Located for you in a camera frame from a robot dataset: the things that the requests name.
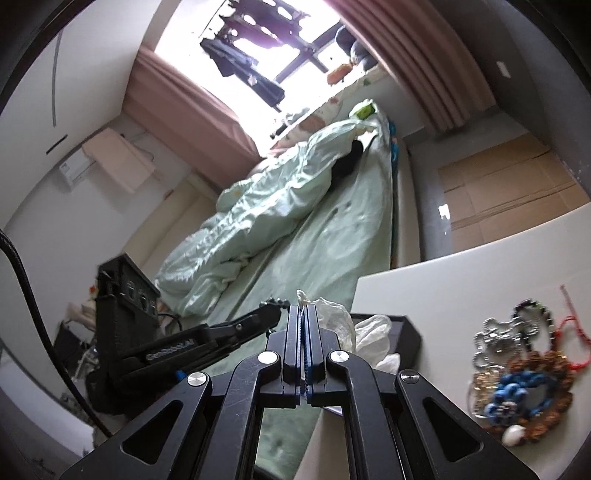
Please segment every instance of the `silver chain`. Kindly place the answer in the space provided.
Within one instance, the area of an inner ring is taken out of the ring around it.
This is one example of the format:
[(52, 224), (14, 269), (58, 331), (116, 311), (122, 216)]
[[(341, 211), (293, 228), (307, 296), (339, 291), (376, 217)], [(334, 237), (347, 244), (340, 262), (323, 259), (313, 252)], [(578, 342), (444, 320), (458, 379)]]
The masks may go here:
[(508, 322), (499, 322), (494, 318), (486, 319), (482, 331), (474, 335), (474, 345), (476, 346), (476, 353), (472, 357), (474, 367), (478, 370), (493, 367), (502, 368), (491, 360), (488, 352), (494, 351), (497, 354), (502, 354), (510, 350), (516, 352), (521, 350), (521, 334), (523, 333), (531, 339), (540, 331), (539, 320), (541, 317), (539, 314), (535, 316), (536, 322), (518, 314), (514, 314)]

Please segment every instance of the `red string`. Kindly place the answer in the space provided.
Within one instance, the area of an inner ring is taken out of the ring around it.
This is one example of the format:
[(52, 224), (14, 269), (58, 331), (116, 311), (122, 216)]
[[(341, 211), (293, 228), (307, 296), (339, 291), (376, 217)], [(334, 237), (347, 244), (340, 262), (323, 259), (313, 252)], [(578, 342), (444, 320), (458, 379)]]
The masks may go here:
[[(564, 300), (566, 302), (566, 306), (570, 310), (570, 315), (567, 316), (566, 318), (564, 318), (560, 322), (558, 329), (556, 330), (556, 333), (555, 333), (556, 339), (560, 339), (560, 337), (564, 333), (563, 329), (564, 329), (565, 325), (568, 322), (573, 322), (574, 328), (576, 329), (576, 332), (577, 332), (577, 336), (591, 349), (591, 339), (587, 336), (587, 334), (583, 331), (583, 328), (581, 327), (581, 324), (579, 322), (579, 318), (577, 316), (577, 312), (574, 309), (573, 302), (570, 300), (569, 293), (566, 291), (566, 287), (564, 285), (561, 285), (560, 290), (562, 291), (562, 293), (564, 295)], [(573, 371), (577, 371), (577, 370), (581, 370), (585, 367), (588, 367), (589, 364), (591, 364), (591, 351), (589, 352), (589, 356), (587, 357), (587, 361), (580, 363), (580, 364), (576, 363), (576, 362), (569, 362), (569, 369), (573, 370)]]

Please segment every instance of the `cardboard box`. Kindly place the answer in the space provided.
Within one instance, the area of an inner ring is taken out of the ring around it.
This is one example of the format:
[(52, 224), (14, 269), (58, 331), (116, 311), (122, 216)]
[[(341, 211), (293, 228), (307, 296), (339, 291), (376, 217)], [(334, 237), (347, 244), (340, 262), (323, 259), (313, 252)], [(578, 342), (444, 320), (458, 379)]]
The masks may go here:
[(560, 160), (533, 135), (439, 169), (456, 252), (548, 222), (589, 202)]

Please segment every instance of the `orange object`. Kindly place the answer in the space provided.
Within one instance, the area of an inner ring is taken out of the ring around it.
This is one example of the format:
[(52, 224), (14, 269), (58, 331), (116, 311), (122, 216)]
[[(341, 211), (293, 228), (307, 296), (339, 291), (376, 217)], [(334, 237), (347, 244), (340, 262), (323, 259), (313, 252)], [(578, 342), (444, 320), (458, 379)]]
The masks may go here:
[(353, 65), (350, 63), (343, 63), (335, 68), (332, 72), (326, 74), (326, 82), (329, 85), (335, 85), (343, 80), (353, 70)]

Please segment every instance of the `jewelry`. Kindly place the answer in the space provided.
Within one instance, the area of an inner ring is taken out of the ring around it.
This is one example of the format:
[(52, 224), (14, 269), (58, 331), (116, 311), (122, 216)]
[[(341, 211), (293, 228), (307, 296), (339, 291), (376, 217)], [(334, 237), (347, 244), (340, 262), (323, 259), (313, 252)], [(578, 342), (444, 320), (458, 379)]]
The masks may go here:
[[(487, 419), (484, 428), (505, 446), (538, 442), (554, 428), (573, 401), (569, 390), (574, 373), (591, 364), (591, 352), (586, 362), (574, 363), (558, 350), (558, 340), (568, 322), (574, 323), (578, 337), (591, 349), (591, 338), (581, 328), (566, 289), (560, 288), (571, 315), (558, 328), (541, 303), (525, 300), (515, 307), (511, 320), (487, 319), (474, 336), (476, 353), (472, 361), (478, 371), (468, 393), (468, 409), (477, 419)], [(531, 344), (542, 323), (550, 335), (546, 353), (533, 350)], [(496, 365), (489, 356), (492, 351), (514, 351), (514, 355), (506, 366)], [(546, 387), (544, 398), (537, 405), (527, 403), (529, 389), (542, 385)]]
[(496, 367), (499, 365), (491, 361), (487, 351), (494, 350), (495, 353), (505, 353), (509, 350), (519, 351), (524, 336), (529, 341), (540, 331), (538, 322), (532, 322), (523, 315), (523, 312), (537, 308), (541, 317), (545, 312), (543, 305), (533, 301), (524, 300), (513, 311), (513, 317), (508, 322), (499, 322), (494, 318), (484, 321), (482, 331), (474, 336), (474, 345), (476, 353), (472, 358), (472, 363), (478, 370)]

